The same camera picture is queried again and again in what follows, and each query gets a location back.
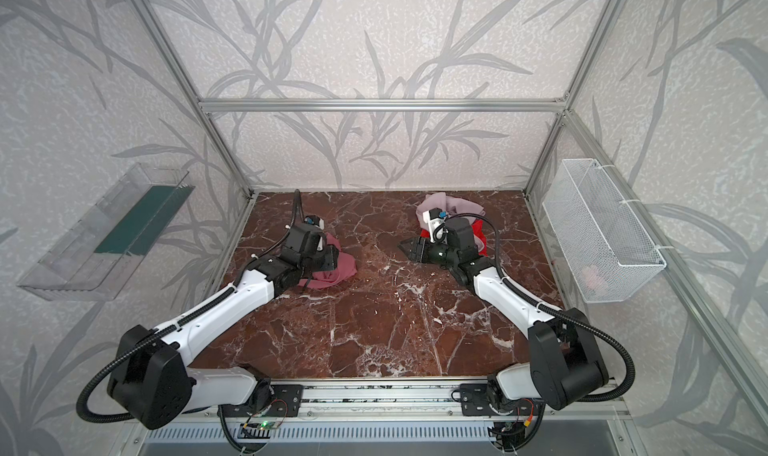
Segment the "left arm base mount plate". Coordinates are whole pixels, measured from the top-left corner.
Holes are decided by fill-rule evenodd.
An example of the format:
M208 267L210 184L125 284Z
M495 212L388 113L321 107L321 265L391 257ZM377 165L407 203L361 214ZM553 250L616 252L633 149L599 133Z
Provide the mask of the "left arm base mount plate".
M248 415L259 417L296 417L302 401L304 386L300 384L272 385L263 382L243 404Z

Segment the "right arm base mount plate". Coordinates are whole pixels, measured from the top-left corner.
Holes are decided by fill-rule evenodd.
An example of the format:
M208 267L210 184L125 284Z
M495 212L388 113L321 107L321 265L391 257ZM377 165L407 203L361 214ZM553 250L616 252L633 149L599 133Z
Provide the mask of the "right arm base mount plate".
M452 397L459 402L461 414L466 417L514 417L527 420L540 413L540 408L531 400L493 402L487 383L460 384Z

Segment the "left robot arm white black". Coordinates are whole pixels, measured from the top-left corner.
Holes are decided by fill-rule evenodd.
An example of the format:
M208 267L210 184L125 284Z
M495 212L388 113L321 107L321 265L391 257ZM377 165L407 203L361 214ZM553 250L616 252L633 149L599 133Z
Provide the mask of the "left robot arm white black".
M339 249L316 215L293 224L276 255L245 265L235 280L191 310L121 338L117 365L108 371L108 395L129 418L158 429L192 410L254 404L259 379L243 368L195 369L197 356L256 309L300 286L315 272L337 267Z

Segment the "mauve pink cloth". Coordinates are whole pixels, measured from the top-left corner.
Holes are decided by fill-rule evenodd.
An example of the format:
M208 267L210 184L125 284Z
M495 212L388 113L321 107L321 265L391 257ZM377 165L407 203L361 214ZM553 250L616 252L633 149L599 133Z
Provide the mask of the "mauve pink cloth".
M302 278L299 285L310 289L325 289L336 286L350 279L357 273L356 261L353 255L342 250L339 240L332 234L326 234L328 246L338 250L337 267L329 271L318 271L311 278Z

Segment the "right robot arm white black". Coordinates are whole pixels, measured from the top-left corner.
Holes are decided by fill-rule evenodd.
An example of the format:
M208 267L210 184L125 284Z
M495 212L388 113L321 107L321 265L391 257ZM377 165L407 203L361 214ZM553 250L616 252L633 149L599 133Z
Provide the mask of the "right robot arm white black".
M513 280L501 258L482 255L470 223L474 213L454 216L433 208L422 213L422 236L399 248L408 260L447 270L459 285L511 321L528 341L529 362L488 377L487 401L500 415L529 399L560 410L574 402L602 402L618 397L606 391L609 374L597 344L598 331L578 310L564 311Z

